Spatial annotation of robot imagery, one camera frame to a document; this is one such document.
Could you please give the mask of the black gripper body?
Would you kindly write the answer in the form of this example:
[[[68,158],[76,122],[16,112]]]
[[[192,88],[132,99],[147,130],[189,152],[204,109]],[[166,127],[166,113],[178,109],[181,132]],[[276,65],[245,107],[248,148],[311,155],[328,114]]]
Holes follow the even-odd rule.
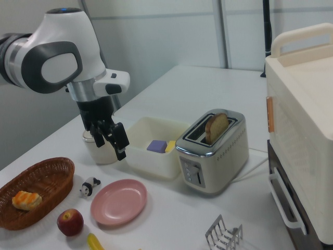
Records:
[[[90,130],[92,125],[105,125],[107,129],[116,124],[112,120],[113,104],[111,96],[105,96],[89,102],[77,102],[85,130]]]

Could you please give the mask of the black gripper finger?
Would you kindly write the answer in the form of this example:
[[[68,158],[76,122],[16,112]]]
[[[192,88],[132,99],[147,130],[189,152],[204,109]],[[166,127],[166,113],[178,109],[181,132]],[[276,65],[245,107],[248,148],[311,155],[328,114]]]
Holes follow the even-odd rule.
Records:
[[[93,122],[90,126],[91,136],[94,138],[97,147],[102,147],[105,144],[105,124],[104,121]]]
[[[123,160],[126,157],[125,148],[130,144],[123,124],[121,122],[105,124],[102,135],[114,148],[117,159]]]

